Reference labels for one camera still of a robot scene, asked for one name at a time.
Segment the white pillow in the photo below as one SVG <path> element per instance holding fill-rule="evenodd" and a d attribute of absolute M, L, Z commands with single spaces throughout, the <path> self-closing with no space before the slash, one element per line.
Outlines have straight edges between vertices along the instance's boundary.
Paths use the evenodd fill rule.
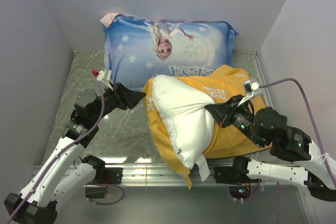
<path fill-rule="evenodd" d="M 159 75 L 152 82 L 152 101 L 168 132 L 175 157 L 188 170 L 196 165 L 204 182 L 210 170 L 203 152 L 214 132 L 214 119 L 205 106 L 214 104 L 214 100 L 193 84 Z"/>

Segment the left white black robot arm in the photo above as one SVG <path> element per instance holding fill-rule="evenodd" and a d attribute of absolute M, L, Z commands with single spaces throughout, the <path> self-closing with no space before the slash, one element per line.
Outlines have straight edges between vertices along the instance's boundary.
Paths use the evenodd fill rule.
<path fill-rule="evenodd" d="M 4 205 L 9 221 L 17 223 L 54 223 L 58 211 L 81 187 L 96 184 L 103 187 L 100 196 L 107 193 L 109 185 L 121 182 L 121 172 L 110 177 L 105 162 L 88 155 L 70 175 L 70 164 L 88 147 L 96 133 L 100 120 L 114 109 L 133 109 L 146 94 L 129 90 L 121 83 L 96 94 L 91 89 L 80 92 L 70 121 L 45 164 L 35 177 L 19 192 L 10 193 Z"/>

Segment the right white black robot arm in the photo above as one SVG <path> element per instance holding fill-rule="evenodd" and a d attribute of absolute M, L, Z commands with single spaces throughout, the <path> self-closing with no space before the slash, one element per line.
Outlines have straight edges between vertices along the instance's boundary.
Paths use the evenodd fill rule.
<path fill-rule="evenodd" d="M 233 126 L 259 148 L 270 147 L 270 154 L 292 166 L 259 162 L 235 156 L 232 166 L 216 166 L 214 180 L 218 184 L 240 186 L 263 180 L 307 188 L 319 200 L 334 202 L 335 185 L 332 170 L 326 167 L 315 142 L 299 128 L 288 126 L 287 117 L 267 106 L 254 110 L 251 101 L 240 104 L 242 95 L 225 103 L 205 108 L 220 128 Z"/>

